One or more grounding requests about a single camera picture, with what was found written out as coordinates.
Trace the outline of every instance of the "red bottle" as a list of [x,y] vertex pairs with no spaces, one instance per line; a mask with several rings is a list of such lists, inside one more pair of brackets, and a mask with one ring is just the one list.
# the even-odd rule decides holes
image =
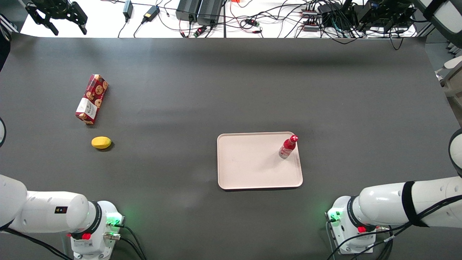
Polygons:
[[289,157],[290,153],[295,149],[295,146],[297,145],[297,140],[298,136],[293,135],[284,141],[284,144],[279,149],[279,156],[281,156],[282,159]]

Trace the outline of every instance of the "dark gray table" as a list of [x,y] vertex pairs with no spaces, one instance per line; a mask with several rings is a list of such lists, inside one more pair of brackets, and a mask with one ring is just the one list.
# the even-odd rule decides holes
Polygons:
[[[110,87],[87,127],[74,112],[91,73]],[[1,173],[113,202],[150,260],[324,260],[337,197],[456,175],[447,145],[458,124],[419,39],[394,51],[386,40],[20,36],[0,85]],[[303,185],[223,191],[217,136],[260,131],[299,135]],[[98,152],[95,136],[115,146]],[[61,248],[57,234],[35,236]],[[55,259],[0,241],[2,260]],[[412,227],[390,259],[458,259],[461,242],[458,229]],[[135,255],[120,242],[113,259]]]

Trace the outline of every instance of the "white label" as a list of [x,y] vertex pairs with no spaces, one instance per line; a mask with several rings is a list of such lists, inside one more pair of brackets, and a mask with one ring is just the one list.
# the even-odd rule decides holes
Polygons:
[[93,246],[93,240],[74,240],[74,247],[76,248],[91,248]]
[[87,114],[87,116],[91,117],[92,119],[95,119],[97,109],[98,108],[90,100],[82,98],[79,106],[77,107],[76,112],[85,113]]

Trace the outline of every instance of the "tray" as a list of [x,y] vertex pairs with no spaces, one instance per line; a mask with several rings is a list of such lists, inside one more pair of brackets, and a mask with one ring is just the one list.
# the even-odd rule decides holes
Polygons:
[[303,183],[298,145],[287,159],[279,148],[293,133],[237,133],[217,138],[218,185],[225,190],[298,187]]

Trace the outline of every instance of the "yellow fruit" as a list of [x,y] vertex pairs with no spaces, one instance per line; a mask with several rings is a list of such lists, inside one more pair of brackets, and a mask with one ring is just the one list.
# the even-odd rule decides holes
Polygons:
[[93,140],[91,141],[91,145],[94,148],[106,149],[107,147],[111,145],[111,139],[105,136],[98,136],[98,137],[93,138]]

